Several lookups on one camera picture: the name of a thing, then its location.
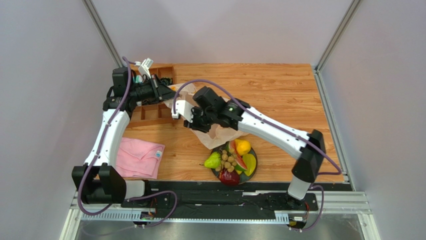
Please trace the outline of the fake watermelon slice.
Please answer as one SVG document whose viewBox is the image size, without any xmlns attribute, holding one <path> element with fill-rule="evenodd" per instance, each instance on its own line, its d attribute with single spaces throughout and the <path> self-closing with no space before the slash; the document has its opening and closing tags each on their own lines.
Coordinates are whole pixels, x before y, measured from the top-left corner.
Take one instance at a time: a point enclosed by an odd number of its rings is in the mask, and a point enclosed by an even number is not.
<svg viewBox="0 0 426 240">
<path fill-rule="evenodd" d="M 234 158 L 234 163 L 236 163 L 235 165 L 236 170 L 242 171 L 242 172 L 245 172 L 248 170 L 245 162 L 243 161 L 243 158 L 237 152 L 237 147 L 234 140 L 228 141 L 225 149 L 228 152 L 228 155 Z"/>
</svg>

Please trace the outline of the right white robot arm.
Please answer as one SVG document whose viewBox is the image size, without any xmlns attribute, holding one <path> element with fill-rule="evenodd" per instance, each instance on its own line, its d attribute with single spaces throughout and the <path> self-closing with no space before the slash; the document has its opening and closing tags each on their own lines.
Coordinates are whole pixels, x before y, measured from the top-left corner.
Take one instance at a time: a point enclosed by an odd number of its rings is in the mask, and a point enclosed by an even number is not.
<svg viewBox="0 0 426 240">
<path fill-rule="evenodd" d="M 207 133 L 213 124 L 257 136 L 288 153 L 296 162 L 287 194 L 303 200 L 319 175 L 326 155 L 323 134 L 298 130 L 284 125 L 257 111 L 244 101 L 226 101 L 215 91 L 204 86 L 192 98 L 196 105 L 185 100 L 173 104 L 172 116 L 183 116 L 184 126 Z"/>
</svg>

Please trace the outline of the green fake pear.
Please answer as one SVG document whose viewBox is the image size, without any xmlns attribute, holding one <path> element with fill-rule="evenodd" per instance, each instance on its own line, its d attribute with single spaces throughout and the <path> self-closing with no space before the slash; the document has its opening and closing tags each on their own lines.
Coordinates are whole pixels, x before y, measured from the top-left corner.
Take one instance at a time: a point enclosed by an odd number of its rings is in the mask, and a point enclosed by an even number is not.
<svg viewBox="0 0 426 240">
<path fill-rule="evenodd" d="M 204 161 L 203 166 L 209 169 L 216 169 L 221 167 L 222 155 L 215 151 Z"/>
</svg>

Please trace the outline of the banana print plastic bag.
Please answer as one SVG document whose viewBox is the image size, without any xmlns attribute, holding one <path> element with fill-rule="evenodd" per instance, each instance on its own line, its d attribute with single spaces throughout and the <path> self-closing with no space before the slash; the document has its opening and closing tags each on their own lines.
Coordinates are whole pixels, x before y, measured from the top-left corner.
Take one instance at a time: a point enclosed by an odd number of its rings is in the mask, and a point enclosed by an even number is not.
<svg viewBox="0 0 426 240">
<path fill-rule="evenodd" d="M 185 100 L 191 105 L 197 107 L 198 104 L 193 100 L 193 96 L 196 91 L 196 86 L 193 83 L 190 83 L 179 92 L 177 100 Z M 232 128 L 224 128 L 218 124 L 213 124 L 208 133 L 192 130 L 187 127 L 184 127 L 184 129 L 191 131 L 198 138 L 199 142 L 209 150 L 219 147 L 220 145 L 225 144 L 227 141 L 239 139 L 248 135 L 245 132 L 234 130 Z"/>
</svg>

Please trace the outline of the yellow fake pear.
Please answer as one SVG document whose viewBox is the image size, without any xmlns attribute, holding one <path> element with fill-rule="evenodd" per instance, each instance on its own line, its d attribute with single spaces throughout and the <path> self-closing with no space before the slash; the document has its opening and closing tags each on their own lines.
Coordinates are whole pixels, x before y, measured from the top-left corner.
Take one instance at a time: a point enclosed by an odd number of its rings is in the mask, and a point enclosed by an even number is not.
<svg viewBox="0 0 426 240">
<path fill-rule="evenodd" d="M 236 152 L 240 156 L 248 154 L 251 151 L 251 149 L 252 149 L 252 146 L 251 146 L 250 142 L 247 141 L 247 140 L 243 140 L 243 139 L 238 139 L 237 138 L 237 139 L 234 140 L 234 143 L 235 143 Z"/>
</svg>

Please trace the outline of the red fake apple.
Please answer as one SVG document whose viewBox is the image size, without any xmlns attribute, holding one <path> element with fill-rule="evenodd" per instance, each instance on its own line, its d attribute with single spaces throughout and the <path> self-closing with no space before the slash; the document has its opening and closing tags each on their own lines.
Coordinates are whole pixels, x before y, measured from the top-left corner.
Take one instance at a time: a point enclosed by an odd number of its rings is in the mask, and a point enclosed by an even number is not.
<svg viewBox="0 0 426 240">
<path fill-rule="evenodd" d="M 240 184 L 240 175 L 235 170 L 229 172 L 224 168 L 219 172 L 218 179 L 222 184 L 227 186 L 237 186 Z"/>
</svg>

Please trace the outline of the fake longan bunch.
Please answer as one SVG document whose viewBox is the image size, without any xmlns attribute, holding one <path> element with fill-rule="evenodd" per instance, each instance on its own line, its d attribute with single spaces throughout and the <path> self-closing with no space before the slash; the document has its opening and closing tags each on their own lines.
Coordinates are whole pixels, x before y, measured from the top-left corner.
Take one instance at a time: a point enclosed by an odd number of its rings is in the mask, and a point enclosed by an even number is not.
<svg viewBox="0 0 426 240">
<path fill-rule="evenodd" d="M 235 170 L 235 167 L 237 165 L 237 154 L 236 153 L 229 153 L 226 150 L 221 151 L 221 160 L 218 167 L 216 167 L 214 170 L 216 172 L 220 172 L 222 170 L 226 170 L 229 173 L 233 172 Z"/>
</svg>

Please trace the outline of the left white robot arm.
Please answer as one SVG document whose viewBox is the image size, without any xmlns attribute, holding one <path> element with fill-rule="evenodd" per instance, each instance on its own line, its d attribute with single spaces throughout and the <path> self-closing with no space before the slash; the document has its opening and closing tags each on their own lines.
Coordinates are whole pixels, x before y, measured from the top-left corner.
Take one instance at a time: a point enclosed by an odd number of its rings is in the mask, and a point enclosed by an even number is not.
<svg viewBox="0 0 426 240">
<path fill-rule="evenodd" d="M 101 128 L 83 165 L 75 166 L 71 176 L 81 204 L 121 204 L 145 193 L 143 180 L 126 181 L 116 170 L 122 136 L 138 102 L 160 103 L 176 92 L 154 75 L 134 82 L 136 72 L 128 67 L 112 71 L 113 85 L 102 105 Z"/>
</svg>

